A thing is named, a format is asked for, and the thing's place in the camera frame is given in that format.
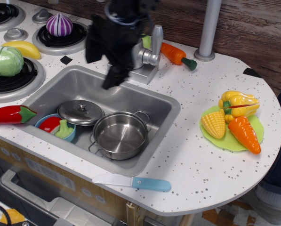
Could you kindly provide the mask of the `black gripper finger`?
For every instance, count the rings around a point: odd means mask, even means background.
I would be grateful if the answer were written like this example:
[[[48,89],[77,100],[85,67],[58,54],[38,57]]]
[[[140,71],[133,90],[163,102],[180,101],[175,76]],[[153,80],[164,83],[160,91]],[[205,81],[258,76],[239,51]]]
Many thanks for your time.
[[[133,70],[133,63],[127,65],[112,65],[102,84],[103,89],[110,89],[121,85],[129,78],[129,72]]]
[[[103,49],[101,43],[93,38],[91,35],[88,35],[86,40],[86,61],[87,63],[93,63],[101,60],[103,56]]]

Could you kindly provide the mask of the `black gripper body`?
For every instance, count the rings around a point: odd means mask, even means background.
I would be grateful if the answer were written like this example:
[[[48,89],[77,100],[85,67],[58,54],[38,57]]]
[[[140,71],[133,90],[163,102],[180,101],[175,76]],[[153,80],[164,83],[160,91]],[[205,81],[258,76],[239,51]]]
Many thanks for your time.
[[[88,35],[101,43],[103,55],[109,60],[116,53],[136,45],[149,22],[150,16],[148,14],[134,17],[129,24],[93,14]]]

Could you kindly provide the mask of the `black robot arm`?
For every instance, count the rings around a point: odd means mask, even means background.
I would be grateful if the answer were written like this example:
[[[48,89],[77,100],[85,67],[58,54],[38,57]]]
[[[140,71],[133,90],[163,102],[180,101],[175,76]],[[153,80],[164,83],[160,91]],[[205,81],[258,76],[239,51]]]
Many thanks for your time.
[[[163,30],[153,25],[150,12],[157,0],[112,0],[104,8],[105,18],[92,15],[86,40],[86,61],[106,56],[111,66],[104,89],[119,86],[129,73],[143,65],[158,66]]]

